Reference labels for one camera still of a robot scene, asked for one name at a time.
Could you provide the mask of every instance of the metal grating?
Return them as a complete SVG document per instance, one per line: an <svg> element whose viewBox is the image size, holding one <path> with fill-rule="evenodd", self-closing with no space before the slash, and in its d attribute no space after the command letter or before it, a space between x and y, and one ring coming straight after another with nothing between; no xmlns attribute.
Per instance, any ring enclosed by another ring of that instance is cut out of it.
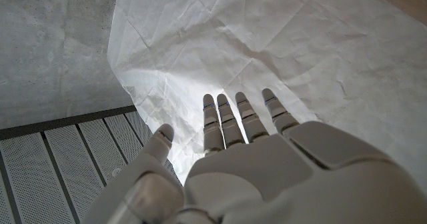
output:
<svg viewBox="0 0 427 224"><path fill-rule="evenodd" d="M126 163L107 127L102 119L80 123L79 127L105 181L110 182L113 175L123 169Z"/></svg>
<svg viewBox="0 0 427 224"><path fill-rule="evenodd" d="M142 141L142 145L148 143L149 138L153 135L148 125L142 121L137 111L125 114L133 129Z"/></svg>
<svg viewBox="0 0 427 224"><path fill-rule="evenodd" d="M102 181L75 125L45 131L45 134L77 216L82 220L102 192Z"/></svg>
<svg viewBox="0 0 427 224"><path fill-rule="evenodd" d="M11 206L9 204L9 199L7 198L6 188L3 181L0 181L0 223L14 223Z"/></svg>
<svg viewBox="0 0 427 224"><path fill-rule="evenodd" d="M105 122L113 133L117 144L125 155L127 162L134 160L142 149L141 143L126 121L125 116L116 115L105 118Z"/></svg>
<svg viewBox="0 0 427 224"><path fill-rule="evenodd" d="M74 223L40 133L0 141L23 223Z"/></svg>

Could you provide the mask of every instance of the robotic hand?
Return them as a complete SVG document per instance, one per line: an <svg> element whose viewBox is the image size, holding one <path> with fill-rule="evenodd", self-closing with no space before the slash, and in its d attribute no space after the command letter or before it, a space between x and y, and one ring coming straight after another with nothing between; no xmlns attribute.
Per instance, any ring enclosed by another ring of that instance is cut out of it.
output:
<svg viewBox="0 0 427 224"><path fill-rule="evenodd" d="M173 129L162 125L83 222L427 223L427 199L389 156L329 125L299 124L271 90L262 95L277 134L237 93L246 144L226 96L218 95L219 119L205 95L205 157L185 185L163 166Z"/></svg>

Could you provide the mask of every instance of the perforated metal grate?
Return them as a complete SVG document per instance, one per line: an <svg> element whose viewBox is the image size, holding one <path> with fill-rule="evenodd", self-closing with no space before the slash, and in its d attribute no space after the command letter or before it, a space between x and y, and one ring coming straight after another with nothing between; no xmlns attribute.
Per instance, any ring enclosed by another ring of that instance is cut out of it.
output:
<svg viewBox="0 0 427 224"><path fill-rule="evenodd" d="M113 172L123 169L126 164L107 127L102 119L80 123L79 126L105 181L110 182Z"/></svg>
<svg viewBox="0 0 427 224"><path fill-rule="evenodd" d="M137 111L125 114L131 123L136 135L141 139L142 145L148 143L149 138L153 135L148 125L141 119Z"/></svg>
<svg viewBox="0 0 427 224"><path fill-rule="evenodd" d="M142 149L141 143L126 121L125 116L106 117L105 122L115 137L117 144L125 155L127 162L134 160Z"/></svg>
<svg viewBox="0 0 427 224"><path fill-rule="evenodd" d="M13 221L12 210L7 198L6 188L3 183L3 177L0 174L0 223L12 224Z"/></svg>
<svg viewBox="0 0 427 224"><path fill-rule="evenodd" d="M80 220L103 189L96 168L74 125L45 131Z"/></svg>
<svg viewBox="0 0 427 224"><path fill-rule="evenodd" d="M0 141L23 223L74 223L40 133Z"/></svg>

